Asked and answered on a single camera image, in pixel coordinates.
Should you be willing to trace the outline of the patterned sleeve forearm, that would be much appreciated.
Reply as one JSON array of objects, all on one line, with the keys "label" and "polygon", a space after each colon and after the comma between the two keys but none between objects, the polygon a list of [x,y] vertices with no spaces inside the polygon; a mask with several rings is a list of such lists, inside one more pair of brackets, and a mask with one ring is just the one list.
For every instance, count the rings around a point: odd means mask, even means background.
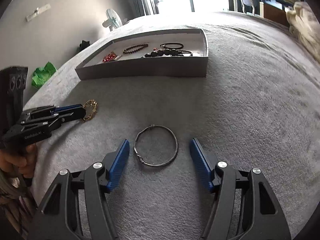
[{"label": "patterned sleeve forearm", "polygon": [[21,175],[12,177],[1,170],[1,211],[21,239],[27,239],[37,204]]}]

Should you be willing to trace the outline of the left hand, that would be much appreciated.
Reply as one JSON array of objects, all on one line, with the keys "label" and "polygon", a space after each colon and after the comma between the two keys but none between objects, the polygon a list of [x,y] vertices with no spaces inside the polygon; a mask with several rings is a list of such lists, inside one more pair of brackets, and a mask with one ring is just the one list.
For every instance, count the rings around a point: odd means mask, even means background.
[{"label": "left hand", "polygon": [[23,156],[13,153],[8,149],[1,149],[1,170],[3,172],[14,172],[18,168],[24,178],[33,178],[37,162],[37,145],[32,144],[25,148]]}]

